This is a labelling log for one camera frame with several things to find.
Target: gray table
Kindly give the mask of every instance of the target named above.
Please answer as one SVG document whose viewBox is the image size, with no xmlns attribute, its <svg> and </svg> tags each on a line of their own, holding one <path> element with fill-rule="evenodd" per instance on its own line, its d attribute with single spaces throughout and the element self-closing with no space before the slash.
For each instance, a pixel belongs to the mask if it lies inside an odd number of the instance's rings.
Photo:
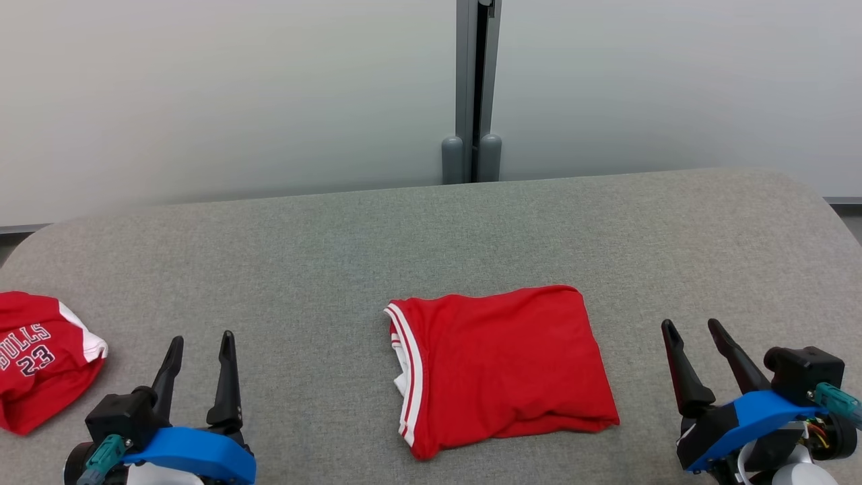
<svg viewBox="0 0 862 485">
<path fill-rule="evenodd" d="M 418 463 L 398 436 L 389 299 L 551 283 L 584 295 L 622 425 L 492 439 Z M 672 318 L 719 400 L 738 395 L 707 318 L 755 360 L 773 345 L 845 359 L 862 392 L 862 248 L 779 173 L 697 170 L 179 205 L 55 224 L 0 290 L 59 298 L 110 344 L 82 399 L 0 434 L 3 483 L 55 483 L 106 393 L 152 380 L 185 336 L 172 420 L 202 425 L 235 331 L 259 483 L 705 483 L 674 455 L 659 333 Z M 862 453 L 826 467 L 840 482 Z"/>
</svg>

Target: folded red jersey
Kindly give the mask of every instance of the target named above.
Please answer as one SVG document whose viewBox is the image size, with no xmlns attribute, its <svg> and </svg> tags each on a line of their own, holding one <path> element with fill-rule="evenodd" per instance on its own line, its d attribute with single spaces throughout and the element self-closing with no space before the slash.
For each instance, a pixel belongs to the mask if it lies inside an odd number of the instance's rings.
<svg viewBox="0 0 862 485">
<path fill-rule="evenodd" d="M 0 293 L 0 427 L 30 433 L 90 386 L 107 355 L 58 300 Z"/>
<path fill-rule="evenodd" d="M 392 300 L 385 311 L 403 371 L 398 432 L 417 459 L 491 437 L 620 424 L 573 287 Z"/>
</svg>

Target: printed number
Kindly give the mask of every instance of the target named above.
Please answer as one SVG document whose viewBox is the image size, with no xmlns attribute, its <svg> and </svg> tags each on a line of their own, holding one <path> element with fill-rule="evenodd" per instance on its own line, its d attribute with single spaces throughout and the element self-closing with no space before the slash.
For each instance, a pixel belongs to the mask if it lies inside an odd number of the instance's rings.
<svg viewBox="0 0 862 485">
<path fill-rule="evenodd" d="M 48 350 L 48 347 L 44 345 L 40 345 L 33 349 L 33 358 L 41 361 L 39 368 L 45 368 L 49 363 L 53 362 L 53 354 Z"/>
<path fill-rule="evenodd" d="M 21 368 L 21 373 L 26 376 L 31 376 L 36 373 L 36 362 L 33 361 L 33 357 L 31 356 L 26 356 L 21 359 L 18 359 L 15 364 L 17 364 L 17 366 Z"/>
<path fill-rule="evenodd" d="M 51 350 L 48 350 L 48 347 L 44 345 L 40 345 L 33 349 L 33 352 L 29 356 L 18 359 L 15 364 L 21 368 L 22 374 L 29 377 L 36 373 L 37 368 L 45 368 L 51 362 L 54 362 Z"/>
</svg>

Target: wire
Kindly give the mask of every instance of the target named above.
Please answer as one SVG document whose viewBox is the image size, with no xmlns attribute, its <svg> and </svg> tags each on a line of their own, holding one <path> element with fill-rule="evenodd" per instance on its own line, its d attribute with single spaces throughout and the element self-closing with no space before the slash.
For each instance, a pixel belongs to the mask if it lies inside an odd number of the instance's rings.
<svg viewBox="0 0 862 485">
<path fill-rule="evenodd" d="M 817 439 L 819 439 L 820 442 L 823 443 L 823 448 L 828 449 L 829 444 L 826 441 L 827 440 L 826 432 L 824 430 L 822 430 L 820 427 L 818 427 L 812 423 L 808 423 L 808 428 L 809 428 L 809 431 L 813 431 L 815 436 L 817 436 Z"/>
<path fill-rule="evenodd" d="M 823 443 L 823 448 L 825 448 L 825 449 L 827 449 L 827 450 L 828 450 L 828 449 L 829 449 L 829 445 L 828 445 L 828 444 L 826 444 L 826 440 L 825 440 L 825 439 L 823 439 L 823 437 L 822 437 L 822 436 L 820 436 L 820 435 L 819 435 L 819 434 L 817 434 L 817 433 L 815 433 L 815 436 L 817 436 L 817 439 L 819 439 L 819 440 L 820 440 L 820 442 L 821 442 L 821 443 Z"/>
<path fill-rule="evenodd" d="M 826 432 L 824 430 L 822 430 L 822 428 L 820 426 L 808 423 L 808 427 L 809 427 L 809 431 L 814 431 L 821 438 L 826 439 L 826 437 L 827 437 Z"/>
</svg>

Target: red jersey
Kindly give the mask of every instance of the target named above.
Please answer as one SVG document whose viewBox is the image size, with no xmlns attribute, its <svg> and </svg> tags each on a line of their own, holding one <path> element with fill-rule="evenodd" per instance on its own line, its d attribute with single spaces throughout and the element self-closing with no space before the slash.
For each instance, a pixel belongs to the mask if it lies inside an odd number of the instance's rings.
<svg viewBox="0 0 862 485">
<path fill-rule="evenodd" d="M 0 427 L 30 433 L 90 386 L 107 355 L 58 300 L 0 293 Z"/>
<path fill-rule="evenodd" d="M 392 300 L 384 311 L 403 371 L 398 432 L 417 459 L 491 437 L 620 424 L 573 287 Z"/>
</svg>

